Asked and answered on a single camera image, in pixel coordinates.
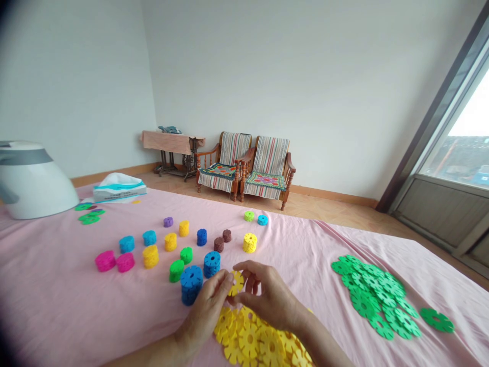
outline white wall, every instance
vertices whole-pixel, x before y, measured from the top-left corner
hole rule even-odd
[[[141,4],[20,1],[0,43],[0,140],[33,140],[70,176],[149,162],[155,129]]]
[[[485,0],[143,0],[158,125],[287,137],[294,184],[379,199]]]

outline window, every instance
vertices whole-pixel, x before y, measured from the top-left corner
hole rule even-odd
[[[468,98],[419,173],[489,190],[489,72]]]

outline pink block stack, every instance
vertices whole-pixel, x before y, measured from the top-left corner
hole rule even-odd
[[[132,252],[126,252],[117,258],[117,269],[119,269],[119,273],[125,273],[131,270],[134,264],[135,261]]]
[[[101,253],[95,258],[98,271],[103,273],[109,271],[116,265],[116,258],[112,250]]]

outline chair armrest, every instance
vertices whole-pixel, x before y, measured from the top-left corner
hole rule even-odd
[[[250,148],[250,149],[248,149],[248,151],[246,152],[246,154],[244,155],[243,158],[238,159],[238,160],[235,160],[234,162],[236,164],[238,164],[239,162],[247,163],[247,162],[249,162],[253,158],[253,153],[254,152],[255,152],[255,148]]]
[[[217,144],[215,145],[215,147],[214,147],[214,149],[213,149],[213,150],[211,150],[211,151],[209,151],[209,152],[200,152],[200,153],[195,153],[195,156],[201,156],[201,155],[206,155],[206,154],[212,154],[212,153],[215,153],[215,152],[217,152],[218,148],[219,148],[219,143],[217,143]]]
[[[295,167],[292,164],[292,154],[290,154],[290,152],[287,153],[287,166],[289,166],[290,172],[295,173]]]

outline wooden armchair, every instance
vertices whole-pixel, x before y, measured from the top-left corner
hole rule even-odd
[[[239,189],[241,158],[251,148],[252,137],[249,134],[222,132],[219,142],[209,152],[196,153],[197,157],[197,192],[201,185],[212,189],[233,193],[233,201]],[[204,167],[201,168],[201,157],[204,156]]]
[[[256,138],[256,148],[241,160],[241,202],[245,194],[251,194],[281,200],[281,210],[285,209],[295,173],[288,149],[288,139]]]

